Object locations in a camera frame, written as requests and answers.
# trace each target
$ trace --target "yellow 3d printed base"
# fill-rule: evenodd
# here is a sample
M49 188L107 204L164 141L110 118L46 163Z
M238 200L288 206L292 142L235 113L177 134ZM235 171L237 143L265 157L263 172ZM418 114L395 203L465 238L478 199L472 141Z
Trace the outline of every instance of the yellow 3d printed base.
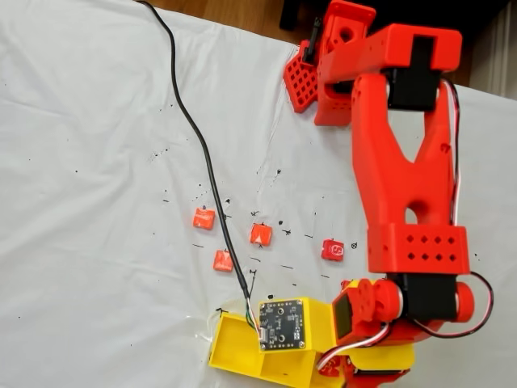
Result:
M344 376L326 377L316 370L321 353L336 345L332 306L308 297L303 303L305 347L263 351L253 328L241 315L223 313L208 364L285 386L339 388ZM413 345L352 349L347 354L363 370L405 370L414 362Z

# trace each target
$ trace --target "hole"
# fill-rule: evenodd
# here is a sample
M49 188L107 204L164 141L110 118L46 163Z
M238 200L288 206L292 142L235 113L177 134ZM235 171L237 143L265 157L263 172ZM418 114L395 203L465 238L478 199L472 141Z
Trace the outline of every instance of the hole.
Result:
M416 224L417 215L410 208L406 208L406 224Z
M346 43L352 39L352 37L354 36L354 33L352 32L352 30L350 28L344 28L339 33L339 36L341 37L341 40Z

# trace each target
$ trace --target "red lattice panel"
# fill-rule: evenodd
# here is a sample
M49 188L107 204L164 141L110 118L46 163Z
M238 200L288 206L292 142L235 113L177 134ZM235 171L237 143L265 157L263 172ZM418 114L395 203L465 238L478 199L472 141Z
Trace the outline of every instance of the red lattice panel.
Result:
M287 63L284 69L285 86L294 112L301 113L317 100L316 66L301 61L303 52L309 47L309 41L303 40L295 57Z

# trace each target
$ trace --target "circuit board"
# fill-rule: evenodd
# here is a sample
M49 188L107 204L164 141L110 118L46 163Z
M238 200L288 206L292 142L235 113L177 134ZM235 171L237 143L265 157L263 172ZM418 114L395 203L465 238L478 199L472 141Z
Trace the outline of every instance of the circuit board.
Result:
M304 306L299 299L260 305L260 347L262 350L305 347Z

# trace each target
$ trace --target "red cube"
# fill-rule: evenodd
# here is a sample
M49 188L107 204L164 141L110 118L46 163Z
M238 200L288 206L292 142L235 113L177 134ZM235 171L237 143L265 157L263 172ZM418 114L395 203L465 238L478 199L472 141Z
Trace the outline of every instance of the red cube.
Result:
M271 235L273 234L273 228L264 224L253 224L251 228L250 242L252 244L260 244L268 246L271 242Z
M322 259L342 261L345 255L344 244L333 239L323 240Z
M216 258L213 260L213 269L215 269L216 271L232 272L233 263L232 258L229 257L229 252L216 252Z
M197 208L195 210L194 221L192 224L196 228L210 230L213 228L213 220L216 217L216 212L211 209Z

